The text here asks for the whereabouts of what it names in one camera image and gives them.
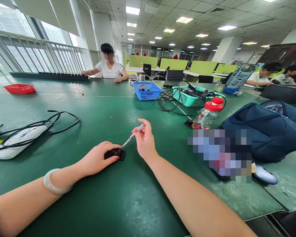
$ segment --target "white bangle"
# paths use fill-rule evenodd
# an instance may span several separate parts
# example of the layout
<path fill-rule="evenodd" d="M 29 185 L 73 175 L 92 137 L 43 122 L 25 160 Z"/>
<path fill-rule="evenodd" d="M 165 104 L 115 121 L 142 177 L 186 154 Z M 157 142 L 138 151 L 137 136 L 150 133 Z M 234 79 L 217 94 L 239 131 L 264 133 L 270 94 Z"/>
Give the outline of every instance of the white bangle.
<path fill-rule="evenodd" d="M 72 189 L 72 186 L 69 189 L 64 190 L 64 189 L 60 189 L 60 188 L 55 187 L 50 182 L 50 175 L 57 170 L 60 170 L 60 169 L 53 169 L 53 170 L 47 172 L 47 174 L 44 176 L 44 185 L 53 194 L 62 195 L 62 194 L 69 192 Z"/>

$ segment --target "white t-shirt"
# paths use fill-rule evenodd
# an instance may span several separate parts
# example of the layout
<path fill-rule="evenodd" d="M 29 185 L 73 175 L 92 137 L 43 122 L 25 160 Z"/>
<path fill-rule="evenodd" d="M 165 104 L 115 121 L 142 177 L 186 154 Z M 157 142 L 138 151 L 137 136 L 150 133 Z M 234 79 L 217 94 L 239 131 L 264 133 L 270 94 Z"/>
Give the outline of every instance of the white t-shirt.
<path fill-rule="evenodd" d="M 112 69 L 110 70 L 105 62 L 99 62 L 97 65 L 95 65 L 95 68 L 98 69 L 104 78 L 118 78 L 122 76 L 122 70 L 124 67 L 115 62 Z"/>
<path fill-rule="evenodd" d="M 259 72 L 254 72 L 248 78 L 247 81 L 256 81 L 256 82 L 269 82 L 268 78 L 260 78 Z"/>
<path fill-rule="evenodd" d="M 273 81 L 274 79 L 278 80 L 280 82 L 281 85 L 285 85 L 285 86 L 291 86 L 291 85 L 295 85 L 296 83 L 294 82 L 294 79 L 291 77 L 285 77 L 285 74 L 281 74 L 278 75 L 276 78 L 273 78 L 271 81 Z"/>

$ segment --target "red plastic tray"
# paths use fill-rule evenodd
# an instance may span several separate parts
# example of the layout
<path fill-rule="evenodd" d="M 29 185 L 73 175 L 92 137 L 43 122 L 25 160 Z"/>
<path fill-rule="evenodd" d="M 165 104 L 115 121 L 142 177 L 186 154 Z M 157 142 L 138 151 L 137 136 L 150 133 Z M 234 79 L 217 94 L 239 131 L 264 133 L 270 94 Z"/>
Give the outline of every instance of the red plastic tray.
<path fill-rule="evenodd" d="M 29 94 L 35 92 L 33 85 L 12 84 L 3 86 L 11 94 Z"/>

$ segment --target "ceiling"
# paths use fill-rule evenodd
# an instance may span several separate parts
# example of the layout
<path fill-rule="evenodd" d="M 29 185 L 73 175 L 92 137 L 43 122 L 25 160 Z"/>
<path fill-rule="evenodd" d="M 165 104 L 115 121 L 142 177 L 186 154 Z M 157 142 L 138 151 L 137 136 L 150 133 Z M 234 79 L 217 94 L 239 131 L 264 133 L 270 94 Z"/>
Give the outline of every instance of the ceiling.
<path fill-rule="evenodd" d="M 194 50 L 206 46 L 209 51 L 216 49 L 222 38 L 230 36 L 243 37 L 243 42 L 256 41 L 256 45 L 241 45 L 243 50 L 257 50 L 261 45 L 280 44 L 287 34 L 296 29 L 296 0 L 87 0 L 89 7 L 100 13 L 110 15 L 115 37 L 126 43 L 156 45 Z M 145 12 L 147 3 L 158 2 L 158 12 Z M 140 8 L 139 15 L 126 13 L 126 7 Z M 216 8 L 223 9 L 211 12 Z M 176 22 L 181 16 L 193 18 L 187 24 Z M 137 27 L 128 27 L 127 22 L 136 23 Z M 222 31 L 217 28 L 224 25 L 235 25 L 237 28 Z M 166 28 L 173 33 L 163 32 Z M 207 37 L 195 37 L 198 34 Z"/>

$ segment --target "black hair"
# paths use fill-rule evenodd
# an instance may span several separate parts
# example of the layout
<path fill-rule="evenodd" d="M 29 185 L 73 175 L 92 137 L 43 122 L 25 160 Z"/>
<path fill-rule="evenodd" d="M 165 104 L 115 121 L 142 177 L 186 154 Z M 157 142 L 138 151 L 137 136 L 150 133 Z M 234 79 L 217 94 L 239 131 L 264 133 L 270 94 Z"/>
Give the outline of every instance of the black hair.
<path fill-rule="evenodd" d="M 295 70 L 296 70 L 296 65 L 289 66 L 288 68 L 285 69 L 285 71 L 283 72 L 283 74 L 288 73 L 288 71 L 295 71 Z"/>
<path fill-rule="evenodd" d="M 114 53 L 113 47 L 109 43 L 101 44 L 101 52 L 105 54 Z"/>
<path fill-rule="evenodd" d="M 263 69 L 267 70 L 267 71 L 282 71 L 281 68 L 282 64 L 281 63 L 277 63 L 277 62 L 273 62 L 273 63 L 269 63 L 263 66 Z"/>

